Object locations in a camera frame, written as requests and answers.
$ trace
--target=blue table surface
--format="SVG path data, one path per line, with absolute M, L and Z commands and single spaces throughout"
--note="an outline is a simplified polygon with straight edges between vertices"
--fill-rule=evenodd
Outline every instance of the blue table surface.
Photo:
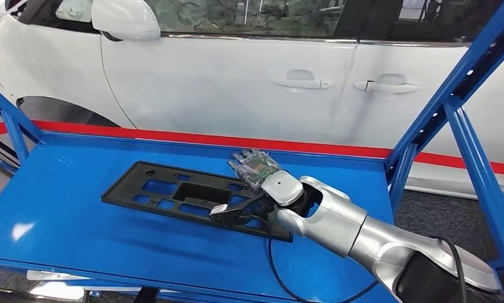
M 271 272 L 266 239 L 101 202 L 137 160 L 234 176 L 226 161 L 235 151 L 47 133 L 0 195 L 0 263 L 283 301 L 289 296 Z M 292 174 L 311 175 L 347 193 L 370 215 L 393 222 L 383 162 L 270 154 Z M 273 256 L 286 285 L 309 300 L 338 302 L 374 280 L 352 260 L 305 238 L 274 241 Z M 379 285 L 356 302 L 394 300 Z

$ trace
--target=side mirror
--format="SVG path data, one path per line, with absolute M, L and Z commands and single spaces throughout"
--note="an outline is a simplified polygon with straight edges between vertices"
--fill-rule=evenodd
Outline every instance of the side mirror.
M 94 0 L 94 29 L 121 40 L 157 40 L 161 30 L 155 14 L 144 0 Z

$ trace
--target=white car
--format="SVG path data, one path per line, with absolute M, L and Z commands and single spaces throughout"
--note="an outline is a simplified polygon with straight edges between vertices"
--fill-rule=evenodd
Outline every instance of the white car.
M 0 0 L 0 85 L 124 128 L 393 148 L 500 2 Z M 504 163 L 504 63 L 465 109 Z M 448 126 L 424 152 L 460 156 Z M 407 188 L 474 197 L 438 164 Z

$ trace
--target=car wheel arch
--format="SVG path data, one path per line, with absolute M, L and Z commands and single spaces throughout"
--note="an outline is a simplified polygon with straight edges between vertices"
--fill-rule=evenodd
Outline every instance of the car wheel arch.
M 17 98 L 15 105 L 32 120 L 119 126 L 99 112 L 58 98 L 29 95 Z

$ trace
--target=car door handle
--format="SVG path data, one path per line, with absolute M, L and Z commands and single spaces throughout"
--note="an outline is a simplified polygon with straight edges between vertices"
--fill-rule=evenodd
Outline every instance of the car door handle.
M 419 86 L 405 83 L 399 85 L 379 84 L 372 80 L 360 80 L 354 82 L 354 87 L 359 90 L 376 93 L 411 93 L 419 89 Z
M 316 90 L 321 88 L 328 88 L 330 86 L 330 83 L 328 81 L 322 81 L 322 80 L 281 79 L 281 80 L 275 80 L 274 83 L 285 87 L 310 88 Z

